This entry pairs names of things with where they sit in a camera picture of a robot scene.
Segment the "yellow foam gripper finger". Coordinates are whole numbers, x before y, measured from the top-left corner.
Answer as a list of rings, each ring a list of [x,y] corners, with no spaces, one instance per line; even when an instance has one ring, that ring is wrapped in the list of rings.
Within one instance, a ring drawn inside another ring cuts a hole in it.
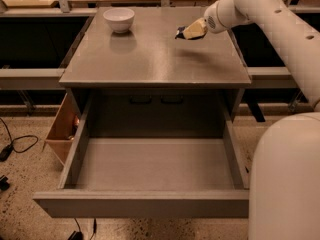
[[[183,30],[183,36],[187,40],[203,38],[208,32],[204,18],[199,18]]]

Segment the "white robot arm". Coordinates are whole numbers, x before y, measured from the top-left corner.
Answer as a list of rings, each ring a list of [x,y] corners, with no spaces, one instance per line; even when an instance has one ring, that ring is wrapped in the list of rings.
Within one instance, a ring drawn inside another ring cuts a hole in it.
[[[320,34],[287,1],[218,0],[194,33],[257,24],[313,106],[274,123],[256,147],[248,240],[320,240]]]

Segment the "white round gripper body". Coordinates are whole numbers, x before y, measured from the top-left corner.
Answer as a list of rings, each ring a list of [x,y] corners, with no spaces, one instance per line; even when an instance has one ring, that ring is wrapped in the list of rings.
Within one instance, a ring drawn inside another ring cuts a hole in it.
[[[204,13],[204,21],[211,33],[221,33],[236,26],[251,24],[236,8],[234,0],[218,0]]]

